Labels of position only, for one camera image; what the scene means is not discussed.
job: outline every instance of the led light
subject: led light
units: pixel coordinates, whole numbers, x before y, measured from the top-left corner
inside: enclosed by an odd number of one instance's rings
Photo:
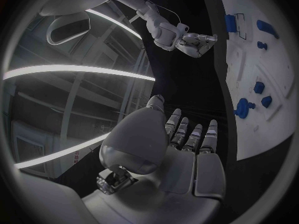
[[[67,149],[64,149],[62,151],[59,151],[57,153],[52,153],[50,155],[46,155],[46,156],[43,156],[41,158],[36,158],[36,159],[33,159],[33,160],[29,160],[29,161],[26,161],[26,162],[21,162],[21,163],[15,163],[15,167],[20,169],[20,168],[26,168],[26,167],[30,167],[30,166],[33,166],[33,165],[37,165],[37,164],[41,164],[41,163],[44,163],[44,162],[48,162],[48,161],[51,161],[55,158],[59,158],[59,157],[62,157],[64,155],[67,155],[67,154],[70,154],[70,153],[73,153],[77,150],[80,150],[82,148],[86,148],[94,143],[97,143],[99,141],[102,141],[104,140],[105,138],[107,138],[107,136],[109,135],[109,133],[106,133],[100,137],[96,137],[94,139],[91,139],[91,140],[88,140],[84,143],[81,143],[81,144],[78,144],[74,147],[71,147],[71,148],[67,148]]]
[[[48,71],[83,71],[83,72],[128,76],[128,77],[140,78],[149,81],[155,81],[155,78],[142,76],[130,72],[118,71],[118,70],[112,70],[112,69],[106,69],[100,67],[76,66],[76,65],[42,65],[42,66],[23,67],[23,68],[6,72],[3,76],[3,79],[6,80],[15,76],[38,73],[38,72],[48,72]]]
[[[97,12],[97,11],[91,10],[91,9],[88,9],[88,10],[86,10],[86,11],[87,11],[87,12],[90,12],[90,13],[93,13],[93,14],[95,14],[95,15],[101,16],[102,18],[105,18],[105,19],[107,19],[107,20],[109,20],[109,21],[111,21],[111,22],[114,22],[114,23],[117,24],[118,26],[121,26],[121,27],[124,28],[125,30],[127,30],[127,31],[129,31],[130,33],[134,34],[134,35],[135,35],[136,37],[138,37],[139,39],[142,39],[141,36],[139,36],[138,33],[134,32],[134,31],[131,30],[131,29],[129,29],[128,27],[126,27],[125,25],[121,24],[120,22],[118,22],[118,21],[116,21],[116,20],[114,20],[114,19],[112,19],[112,18],[110,18],[110,17],[108,17],[108,16],[106,16],[106,15],[104,15],[104,14],[102,14],[102,13],[99,13],[99,12]]]

